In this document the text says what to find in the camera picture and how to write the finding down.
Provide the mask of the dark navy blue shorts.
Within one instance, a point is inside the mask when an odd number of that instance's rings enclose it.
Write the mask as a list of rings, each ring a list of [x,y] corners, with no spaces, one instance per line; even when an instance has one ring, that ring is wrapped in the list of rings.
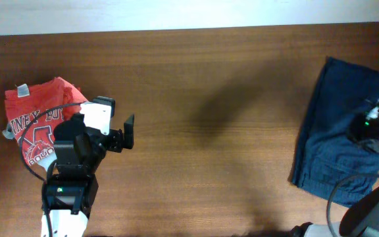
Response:
[[[379,171],[379,154],[347,137],[355,116],[379,99],[379,71],[327,58],[313,91],[295,146],[291,183],[328,199],[352,174]]]

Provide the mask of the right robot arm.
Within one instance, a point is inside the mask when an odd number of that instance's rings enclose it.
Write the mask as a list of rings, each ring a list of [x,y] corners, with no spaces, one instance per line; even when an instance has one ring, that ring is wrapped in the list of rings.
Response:
[[[379,155],[379,99],[366,113],[355,115],[346,130],[346,138],[362,151]],[[327,199],[327,225],[305,223],[304,233],[299,236],[379,236],[379,187],[356,201],[338,223],[339,230],[334,229],[330,220],[331,204],[337,191],[344,183],[356,178],[379,178],[379,174],[355,173],[333,185]]]

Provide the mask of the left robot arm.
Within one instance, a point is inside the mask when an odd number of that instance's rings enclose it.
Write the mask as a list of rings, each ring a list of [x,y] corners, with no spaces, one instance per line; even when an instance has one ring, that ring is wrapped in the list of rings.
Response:
[[[41,191],[42,236],[83,236],[98,191],[95,172],[108,152],[134,146],[134,115],[112,129],[115,100],[98,96],[55,127],[55,160]]]

